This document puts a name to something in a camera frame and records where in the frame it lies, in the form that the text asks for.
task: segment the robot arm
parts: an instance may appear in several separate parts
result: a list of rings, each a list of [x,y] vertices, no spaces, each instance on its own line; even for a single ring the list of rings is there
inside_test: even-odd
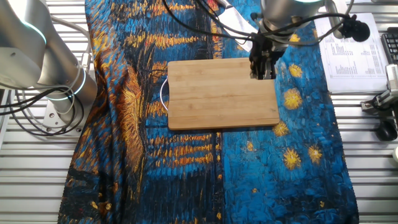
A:
[[[259,32],[254,39],[250,53],[251,78],[274,78],[274,64],[281,57],[293,33],[308,24],[293,26],[290,29],[264,37],[262,34],[290,26],[314,16],[320,7],[326,7],[328,13],[337,13],[332,0],[261,0],[261,20],[257,23]],[[359,21],[356,16],[350,19],[329,17],[330,24],[335,27],[335,37],[342,39],[353,37],[356,41],[365,41],[370,35],[369,27]]]
[[[17,16],[16,7],[22,15]],[[18,88],[72,85],[89,110],[96,97],[96,83],[79,64],[57,34],[44,0],[0,0],[1,83]],[[63,94],[52,95],[49,100],[60,114],[71,105]],[[68,121],[71,115],[61,118]]]

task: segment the fabric cloth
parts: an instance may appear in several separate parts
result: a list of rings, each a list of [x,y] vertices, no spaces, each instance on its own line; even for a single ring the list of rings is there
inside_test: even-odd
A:
[[[221,32],[193,1],[168,2],[184,23]],[[231,4],[248,19],[259,12],[257,1]],[[358,223],[318,46],[277,62],[277,126],[170,131],[159,100],[167,62],[248,53],[184,29],[160,0],[86,0],[86,16],[98,97],[59,223]],[[310,24],[292,40],[315,36]]]

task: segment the slatted metal surface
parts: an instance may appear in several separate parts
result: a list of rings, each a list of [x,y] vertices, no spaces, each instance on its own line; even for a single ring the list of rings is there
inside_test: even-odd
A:
[[[84,1],[47,1],[50,12],[87,29]],[[398,27],[398,4],[356,4],[353,12],[372,12],[380,33]],[[86,38],[75,30],[55,24],[62,39],[78,59]],[[353,181],[361,223],[398,223],[398,164],[391,153],[398,140],[380,142],[372,132],[377,117],[361,111],[359,102],[373,96],[332,96],[343,138],[347,166]],[[32,108],[43,118],[47,102]],[[21,113],[17,114],[28,128]],[[0,150],[0,224],[53,224],[63,185],[78,138],[38,139],[18,127],[11,118]]]

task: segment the wooden board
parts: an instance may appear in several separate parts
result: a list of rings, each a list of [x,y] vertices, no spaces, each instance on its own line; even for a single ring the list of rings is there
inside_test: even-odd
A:
[[[279,122],[273,80],[251,79],[248,58],[169,63],[169,128],[270,126]]]

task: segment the white cable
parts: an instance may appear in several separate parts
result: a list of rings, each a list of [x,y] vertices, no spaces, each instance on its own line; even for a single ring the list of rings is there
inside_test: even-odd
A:
[[[72,88],[73,88],[73,86],[75,86],[77,80],[79,79],[79,76],[80,76],[80,73],[81,73],[80,71],[81,71],[82,67],[83,67],[83,66],[81,66],[81,65],[78,66],[78,73],[77,73],[77,75],[76,75],[75,80],[72,82],[72,84],[71,84],[70,86],[66,86],[66,85],[54,85],[54,86],[47,86],[47,87],[43,87],[43,88],[29,88],[28,90],[42,90],[42,89],[46,89],[46,88],[58,88],[58,87],[66,87],[66,88],[68,88],[68,90],[65,90],[64,92],[53,94],[53,95],[59,95],[59,94],[64,94],[64,93],[68,93],[69,91],[72,91],[73,99],[72,99],[72,103],[71,103],[71,105],[70,105],[68,111],[66,111],[66,112],[64,112],[64,113],[58,112],[59,114],[67,114],[67,113],[69,113],[69,111],[73,108],[73,105],[74,105],[74,103],[75,103],[75,97],[76,97],[76,96],[75,96],[75,92],[72,90]],[[24,100],[26,100],[25,90],[22,91],[22,98],[23,98]],[[42,125],[42,126],[45,127],[45,128],[63,128],[63,127],[65,127],[65,126],[59,126],[59,127],[47,126],[47,125],[45,125],[43,122],[40,122],[40,121],[33,115],[33,113],[32,113],[32,111],[30,110],[30,108],[26,108],[26,110],[27,110],[27,112],[29,113],[29,115],[33,118],[33,120],[35,120],[38,124]]]
[[[80,31],[84,36],[86,36],[87,39],[88,39],[88,45],[87,45],[85,53],[90,53],[90,51],[91,51],[90,40],[91,39],[90,39],[90,33],[87,30],[85,30],[84,28],[82,28],[82,27],[80,27],[80,26],[78,26],[78,25],[76,25],[76,24],[74,24],[72,22],[65,21],[65,20],[57,18],[55,16],[51,16],[51,20],[53,20],[54,22],[58,22],[61,25],[64,25],[64,26],[67,26],[69,28],[72,28],[72,29],[75,29],[77,31]]]
[[[73,83],[70,85],[70,88],[68,89],[68,91],[71,91],[71,92],[72,92],[72,97],[73,97],[72,103],[71,103],[69,109],[68,109],[66,112],[63,112],[63,113],[61,113],[61,112],[58,111],[58,114],[67,114],[67,113],[69,113],[70,110],[72,110],[73,104],[75,103],[75,98],[76,98],[75,92],[72,90],[72,88],[75,86],[77,80],[79,79],[79,76],[80,76],[80,73],[81,73],[80,71],[81,71],[82,68],[83,68],[83,66],[78,65],[78,72],[77,72],[77,74],[76,74],[76,78],[75,78],[75,80],[73,81]]]
[[[61,113],[61,112],[58,111],[58,114],[67,114],[67,113],[69,113],[70,110],[72,110],[73,105],[75,104],[75,98],[76,98],[76,97],[75,97],[75,93],[73,93],[72,96],[73,96],[72,103],[71,103],[69,109],[67,110],[67,112]]]

